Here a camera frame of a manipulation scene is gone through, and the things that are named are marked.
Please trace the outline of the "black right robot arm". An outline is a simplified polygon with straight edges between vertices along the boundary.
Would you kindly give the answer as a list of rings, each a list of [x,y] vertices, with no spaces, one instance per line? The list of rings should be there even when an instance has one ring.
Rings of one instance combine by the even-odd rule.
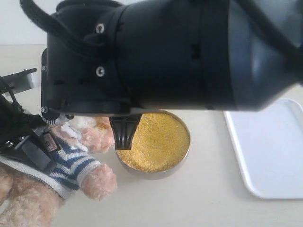
[[[300,0],[65,0],[52,19],[43,118],[108,116],[117,149],[143,113],[257,111],[303,81]]]

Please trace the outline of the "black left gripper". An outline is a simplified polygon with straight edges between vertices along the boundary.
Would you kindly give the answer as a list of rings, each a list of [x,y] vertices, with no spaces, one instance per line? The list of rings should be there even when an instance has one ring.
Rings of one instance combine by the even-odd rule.
[[[57,142],[42,140],[42,135],[49,130],[49,125],[40,115],[27,114],[18,102],[11,103],[0,96],[2,154],[14,149],[14,160],[49,175],[56,167],[52,152],[58,151]]]

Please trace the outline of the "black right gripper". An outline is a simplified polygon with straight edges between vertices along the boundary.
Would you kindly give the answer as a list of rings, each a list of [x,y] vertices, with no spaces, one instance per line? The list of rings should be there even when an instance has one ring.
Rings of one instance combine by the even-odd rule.
[[[47,37],[43,105],[110,117],[116,150],[131,150],[142,115],[157,109],[232,110],[229,3],[219,0],[65,0],[53,18],[94,59]]]

